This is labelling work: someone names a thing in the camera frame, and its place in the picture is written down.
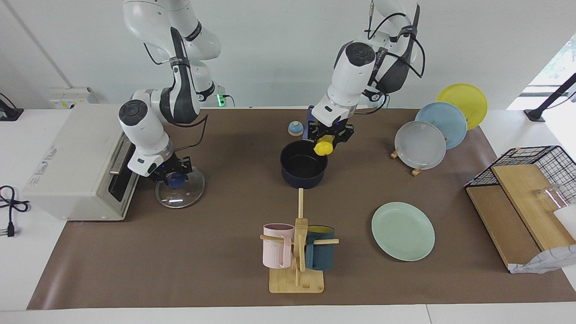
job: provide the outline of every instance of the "brown table mat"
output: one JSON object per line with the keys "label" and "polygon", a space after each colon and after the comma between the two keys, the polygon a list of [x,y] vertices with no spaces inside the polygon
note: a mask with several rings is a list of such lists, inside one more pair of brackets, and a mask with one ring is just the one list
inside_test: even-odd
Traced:
{"label": "brown table mat", "polygon": [[[392,160],[393,139],[416,110],[355,116],[355,134],[330,155],[324,180],[306,190],[310,224],[336,228],[334,268],[321,294],[271,294],[262,265],[262,225],[293,223],[298,192],[282,179],[279,154],[294,141],[291,120],[303,110],[209,110],[200,146],[180,152],[207,178],[189,208],[162,207],[154,184],[140,179],[126,219],[67,223],[28,309],[575,301],[561,270],[509,274],[464,185],[495,156],[479,128],[447,151],[437,167],[410,175]],[[200,127],[167,127],[176,147]],[[430,219],[436,243],[416,262],[376,245],[376,209],[404,201]]]}

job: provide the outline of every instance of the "plate stand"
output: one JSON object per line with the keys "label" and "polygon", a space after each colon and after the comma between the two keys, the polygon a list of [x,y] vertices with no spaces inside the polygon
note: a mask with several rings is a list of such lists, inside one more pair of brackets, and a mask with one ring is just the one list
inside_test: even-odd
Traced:
{"label": "plate stand", "polygon": [[[390,157],[393,159],[397,158],[398,157],[398,149],[396,149],[394,152],[392,152],[392,154],[390,154]],[[417,169],[413,169],[412,175],[417,176],[420,174],[420,172],[422,172],[422,166],[419,166]]]}

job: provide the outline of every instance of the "green plate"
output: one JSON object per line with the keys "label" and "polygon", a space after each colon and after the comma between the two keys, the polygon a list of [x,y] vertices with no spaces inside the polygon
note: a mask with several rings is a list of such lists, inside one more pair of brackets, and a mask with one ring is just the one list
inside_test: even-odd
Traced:
{"label": "green plate", "polygon": [[416,261],[434,247],[432,223],[418,208],[404,202],[389,202],[372,217],[372,234],[384,252],[402,261]]}

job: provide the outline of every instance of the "wire basket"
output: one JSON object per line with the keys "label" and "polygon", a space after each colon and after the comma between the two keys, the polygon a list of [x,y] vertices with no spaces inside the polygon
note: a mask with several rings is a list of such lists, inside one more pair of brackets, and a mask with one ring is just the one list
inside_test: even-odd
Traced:
{"label": "wire basket", "polygon": [[576,163],[557,145],[509,149],[498,160],[466,184],[468,187],[500,185],[492,167],[500,165],[536,164],[550,184],[562,185],[562,194],[576,204]]}

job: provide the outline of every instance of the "mug handle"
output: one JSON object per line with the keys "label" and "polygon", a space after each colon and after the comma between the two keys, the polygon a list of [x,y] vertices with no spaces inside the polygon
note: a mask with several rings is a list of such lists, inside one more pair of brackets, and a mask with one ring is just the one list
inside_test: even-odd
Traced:
{"label": "mug handle", "polygon": [[305,263],[308,269],[312,269],[314,266],[314,241],[315,239],[310,240],[310,242],[306,244],[306,255],[304,257],[306,258]]}
{"label": "mug handle", "polygon": [[287,265],[292,261],[292,239],[284,235],[281,235],[281,238],[284,239],[284,249],[282,251],[283,257],[282,261],[280,262],[280,267],[284,268],[284,265]]}

